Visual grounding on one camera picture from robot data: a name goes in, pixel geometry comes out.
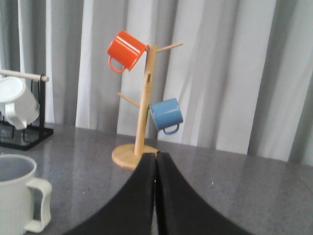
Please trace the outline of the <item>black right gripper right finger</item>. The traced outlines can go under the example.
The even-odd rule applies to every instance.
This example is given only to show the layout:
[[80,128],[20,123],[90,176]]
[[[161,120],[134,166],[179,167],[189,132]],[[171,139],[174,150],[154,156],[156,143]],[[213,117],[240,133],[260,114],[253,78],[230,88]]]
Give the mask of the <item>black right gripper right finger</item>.
[[156,214],[161,235],[249,234],[207,204],[164,152],[156,154]]

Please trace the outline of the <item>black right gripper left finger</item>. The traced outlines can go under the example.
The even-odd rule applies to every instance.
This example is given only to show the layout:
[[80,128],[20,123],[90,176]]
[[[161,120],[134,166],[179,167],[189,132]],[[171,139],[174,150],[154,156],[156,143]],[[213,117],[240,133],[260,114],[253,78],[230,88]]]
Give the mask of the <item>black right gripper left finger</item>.
[[154,212],[155,153],[142,155],[119,192],[67,235],[150,235]]

